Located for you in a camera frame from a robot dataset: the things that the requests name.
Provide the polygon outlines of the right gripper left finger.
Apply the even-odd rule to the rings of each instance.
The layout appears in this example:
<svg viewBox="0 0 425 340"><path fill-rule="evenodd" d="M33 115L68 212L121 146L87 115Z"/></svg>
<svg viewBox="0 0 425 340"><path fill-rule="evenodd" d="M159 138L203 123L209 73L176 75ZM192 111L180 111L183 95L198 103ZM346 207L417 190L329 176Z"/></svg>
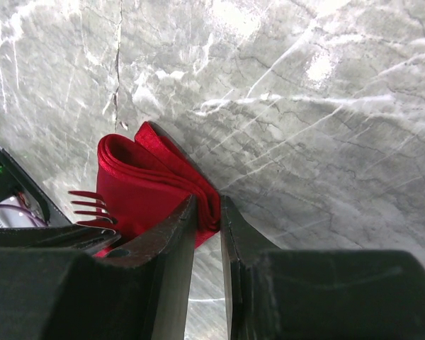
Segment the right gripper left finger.
<svg viewBox="0 0 425 340"><path fill-rule="evenodd" d="M182 339L197 202L97 254L0 247L0 339Z"/></svg>

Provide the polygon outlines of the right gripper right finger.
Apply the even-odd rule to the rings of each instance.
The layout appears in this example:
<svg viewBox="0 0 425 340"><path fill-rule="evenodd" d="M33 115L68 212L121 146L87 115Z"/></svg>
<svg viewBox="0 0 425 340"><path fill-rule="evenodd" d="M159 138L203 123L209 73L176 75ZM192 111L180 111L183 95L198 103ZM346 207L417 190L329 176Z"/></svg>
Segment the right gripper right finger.
<svg viewBox="0 0 425 340"><path fill-rule="evenodd" d="M229 339L425 339L425 269L399 250L284 250L221 200Z"/></svg>

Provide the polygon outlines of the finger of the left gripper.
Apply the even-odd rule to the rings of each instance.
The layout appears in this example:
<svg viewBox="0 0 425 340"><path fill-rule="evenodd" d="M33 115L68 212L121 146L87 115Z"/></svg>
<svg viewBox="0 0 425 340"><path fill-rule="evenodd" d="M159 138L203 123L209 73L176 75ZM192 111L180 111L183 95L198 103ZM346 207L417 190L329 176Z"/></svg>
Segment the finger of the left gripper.
<svg viewBox="0 0 425 340"><path fill-rule="evenodd" d="M94 255L119 239L114 230L79 225L0 228L0 247L6 248L67 248Z"/></svg>

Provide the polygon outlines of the red cloth napkin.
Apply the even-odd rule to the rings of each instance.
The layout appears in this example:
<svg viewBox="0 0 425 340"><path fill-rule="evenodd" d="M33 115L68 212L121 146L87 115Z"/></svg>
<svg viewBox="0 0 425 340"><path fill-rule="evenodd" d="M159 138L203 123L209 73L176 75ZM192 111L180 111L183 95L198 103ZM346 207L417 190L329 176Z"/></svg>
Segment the red cloth napkin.
<svg viewBox="0 0 425 340"><path fill-rule="evenodd" d="M220 230L220 196L168 138L145 122L133 139L109 134L98 143L96 192L130 241L165 220L189 196L198 204L196 246Z"/></svg>

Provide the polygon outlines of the silver fork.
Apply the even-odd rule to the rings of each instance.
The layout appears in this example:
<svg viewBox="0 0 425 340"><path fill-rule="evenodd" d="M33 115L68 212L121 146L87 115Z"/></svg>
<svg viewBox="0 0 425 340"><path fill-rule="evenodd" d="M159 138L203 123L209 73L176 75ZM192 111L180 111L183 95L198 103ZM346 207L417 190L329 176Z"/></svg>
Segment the silver fork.
<svg viewBox="0 0 425 340"><path fill-rule="evenodd" d="M77 216L74 224L80 227L101 229L104 232L117 234L118 221L110 213L102 195L92 191L69 191L70 203L75 207Z"/></svg>

